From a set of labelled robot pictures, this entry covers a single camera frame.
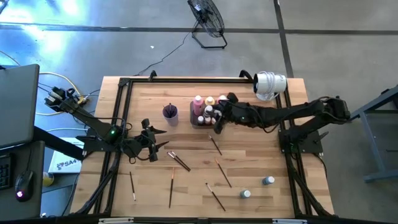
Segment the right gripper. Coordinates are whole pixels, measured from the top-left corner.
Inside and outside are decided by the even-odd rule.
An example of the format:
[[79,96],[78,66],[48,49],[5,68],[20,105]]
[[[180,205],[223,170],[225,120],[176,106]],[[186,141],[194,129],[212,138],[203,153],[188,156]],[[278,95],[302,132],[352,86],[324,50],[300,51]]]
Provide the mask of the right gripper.
[[220,134],[226,123],[235,123],[244,125],[246,124],[246,109],[238,105],[237,96],[229,92],[227,95],[228,100],[222,100],[218,104],[213,105],[213,109],[220,111],[214,113],[211,118],[216,119],[213,130],[216,134]]

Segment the thin silver ferrule paint brush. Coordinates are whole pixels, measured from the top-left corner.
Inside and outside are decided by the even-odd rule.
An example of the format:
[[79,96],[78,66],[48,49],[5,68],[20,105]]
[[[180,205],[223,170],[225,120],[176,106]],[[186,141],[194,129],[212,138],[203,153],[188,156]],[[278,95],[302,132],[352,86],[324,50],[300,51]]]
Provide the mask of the thin silver ferrule paint brush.
[[211,142],[212,142],[212,143],[214,144],[214,146],[216,147],[216,150],[217,150],[217,151],[219,152],[219,154],[222,156],[223,154],[222,154],[221,150],[219,149],[218,145],[216,144],[215,140],[213,139],[213,137],[212,137],[210,134],[208,134],[208,136],[209,136]]

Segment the orange bristle paint brush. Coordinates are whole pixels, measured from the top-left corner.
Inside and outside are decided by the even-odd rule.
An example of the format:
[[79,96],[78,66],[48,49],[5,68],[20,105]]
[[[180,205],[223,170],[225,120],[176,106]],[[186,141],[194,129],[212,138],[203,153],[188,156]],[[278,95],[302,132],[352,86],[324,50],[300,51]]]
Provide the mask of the orange bristle paint brush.
[[175,168],[172,168],[172,176],[170,181],[170,194],[169,194],[169,208],[171,208],[172,204],[172,194],[173,194],[173,187],[174,187],[174,175],[175,175]]

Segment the lilac plastic cup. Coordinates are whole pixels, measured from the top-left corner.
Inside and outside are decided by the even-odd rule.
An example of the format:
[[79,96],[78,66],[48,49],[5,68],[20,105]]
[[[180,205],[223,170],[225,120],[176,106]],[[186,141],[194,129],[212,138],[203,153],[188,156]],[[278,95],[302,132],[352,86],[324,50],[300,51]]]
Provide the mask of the lilac plastic cup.
[[164,114],[163,114],[163,110],[162,110],[162,114],[163,114],[165,120],[168,122],[168,124],[169,124],[170,126],[177,126],[177,125],[178,125],[178,109],[177,109],[177,107],[174,106],[174,105],[172,105],[172,108],[175,108],[175,109],[176,109],[176,115],[175,115],[173,118],[166,118],[166,117],[164,116]]

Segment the grey translucent plastic bin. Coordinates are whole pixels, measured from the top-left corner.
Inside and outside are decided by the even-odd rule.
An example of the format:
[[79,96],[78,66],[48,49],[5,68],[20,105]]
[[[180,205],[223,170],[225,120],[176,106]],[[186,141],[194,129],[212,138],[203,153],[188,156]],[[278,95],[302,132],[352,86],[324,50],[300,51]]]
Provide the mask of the grey translucent plastic bin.
[[214,127],[215,124],[205,124],[205,121],[203,124],[198,124],[197,121],[198,116],[196,116],[193,113],[193,101],[190,102],[190,123],[192,125],[193,128],[195,129],[212,129]]

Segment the white light strip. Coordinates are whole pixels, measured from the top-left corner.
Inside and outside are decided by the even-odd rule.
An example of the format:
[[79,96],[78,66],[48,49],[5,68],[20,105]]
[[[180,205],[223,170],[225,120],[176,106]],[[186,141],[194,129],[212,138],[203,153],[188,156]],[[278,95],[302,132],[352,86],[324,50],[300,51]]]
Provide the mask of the white light strip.
[[132,224],[134,219],[131,217],[100,218],[98,224]]
[[308,224],[307,220],[275,218],[272,224]]

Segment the black floor fan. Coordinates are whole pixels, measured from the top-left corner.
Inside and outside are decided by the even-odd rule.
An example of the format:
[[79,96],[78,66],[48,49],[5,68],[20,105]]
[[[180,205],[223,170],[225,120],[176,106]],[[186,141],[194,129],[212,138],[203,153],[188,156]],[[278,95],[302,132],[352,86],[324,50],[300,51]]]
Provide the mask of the black floor fan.
[[[213,0],[187,0],[187,3],[196,20],[191,31],[192,38],[203,49],[224,49],[228,45],[224,37],[224,21]],[[198,26],[201,26],[209,36],[213,38],[222,38],[224,45],[203,45],[195,35],[198,30]]]

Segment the white cardboard box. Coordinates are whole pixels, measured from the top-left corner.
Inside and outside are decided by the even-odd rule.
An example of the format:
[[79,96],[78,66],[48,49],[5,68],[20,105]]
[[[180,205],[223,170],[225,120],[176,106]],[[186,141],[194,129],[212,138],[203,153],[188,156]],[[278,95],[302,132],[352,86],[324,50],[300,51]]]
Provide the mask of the white cardboard box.
[[79,174],[81,161],[55,151],[48,169],[51,174]]

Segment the black diagonal desk beam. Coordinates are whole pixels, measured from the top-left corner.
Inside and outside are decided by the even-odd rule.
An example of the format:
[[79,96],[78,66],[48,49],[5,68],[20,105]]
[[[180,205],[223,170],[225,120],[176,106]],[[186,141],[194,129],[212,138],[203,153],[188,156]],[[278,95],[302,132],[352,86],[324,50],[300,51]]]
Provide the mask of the black diagonal desk beam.
[[62,154],[82,161],[85,156],[83,155],[83,149],[80,147],[64,141],[43,129],[34,126],[33,130],[33,140],[43,141],[46,147],[49,147],[55,151],[61,152]]

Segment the yellow round object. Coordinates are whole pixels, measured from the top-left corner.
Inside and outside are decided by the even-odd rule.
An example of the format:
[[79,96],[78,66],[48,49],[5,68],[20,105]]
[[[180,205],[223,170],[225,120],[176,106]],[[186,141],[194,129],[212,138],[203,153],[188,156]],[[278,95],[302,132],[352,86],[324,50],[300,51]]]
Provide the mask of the yellow round object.
[[48,172],[43,172],[43,179],[42,179],[42,185],[44,187],[49,187],[53,184],[55,180],[55,177],[53,174],[48,173]]

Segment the black computer mouse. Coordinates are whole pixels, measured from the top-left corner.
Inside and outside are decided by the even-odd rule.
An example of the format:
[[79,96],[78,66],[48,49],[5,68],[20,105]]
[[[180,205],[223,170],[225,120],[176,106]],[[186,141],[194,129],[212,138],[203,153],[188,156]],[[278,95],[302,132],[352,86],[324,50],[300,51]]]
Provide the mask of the black computer mouse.
[[15,195],[18,202],[26,202],[31,199],[33,193],[34,172],[25,170],[17,176],[15,182]]

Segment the grey laptop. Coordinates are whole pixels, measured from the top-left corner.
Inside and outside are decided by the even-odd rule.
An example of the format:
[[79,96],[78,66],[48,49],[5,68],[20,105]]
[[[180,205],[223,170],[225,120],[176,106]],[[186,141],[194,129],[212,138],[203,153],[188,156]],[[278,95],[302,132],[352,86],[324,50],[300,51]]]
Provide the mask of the grey laptop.
[[0,70],[0,149],[32,140],[40,67]]

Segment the grey metal table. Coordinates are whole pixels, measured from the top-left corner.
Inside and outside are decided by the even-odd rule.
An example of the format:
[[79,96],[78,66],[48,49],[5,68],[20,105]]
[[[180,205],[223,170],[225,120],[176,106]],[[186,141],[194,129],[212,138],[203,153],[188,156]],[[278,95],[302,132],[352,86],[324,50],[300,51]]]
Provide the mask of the grey metal table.
[[398,178],[398,85],[352,112],[350,122],[359,119],[377,171],[365,175],[365,183]]

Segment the black keyboard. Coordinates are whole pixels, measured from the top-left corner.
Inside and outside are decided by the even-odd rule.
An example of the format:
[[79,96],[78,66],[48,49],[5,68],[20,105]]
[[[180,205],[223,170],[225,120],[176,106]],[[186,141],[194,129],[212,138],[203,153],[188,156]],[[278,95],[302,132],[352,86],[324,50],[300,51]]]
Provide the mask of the black keyboard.
[[0,155],[0,190],[12,187],[12,154]]

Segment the dark grey desk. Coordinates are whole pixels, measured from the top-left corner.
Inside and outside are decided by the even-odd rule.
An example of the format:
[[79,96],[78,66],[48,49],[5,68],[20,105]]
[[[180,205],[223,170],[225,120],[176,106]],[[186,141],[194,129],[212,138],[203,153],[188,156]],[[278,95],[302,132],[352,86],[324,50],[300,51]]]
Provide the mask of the dark grey desk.
[[[44,142],[36,141],[0,150],[0,155],[12,154],[12,187],[0,190],[0,221],[40,217],[44,149]],[[30,200],[18,202],[15,182],[25,170],[34,172],[33,193]]]

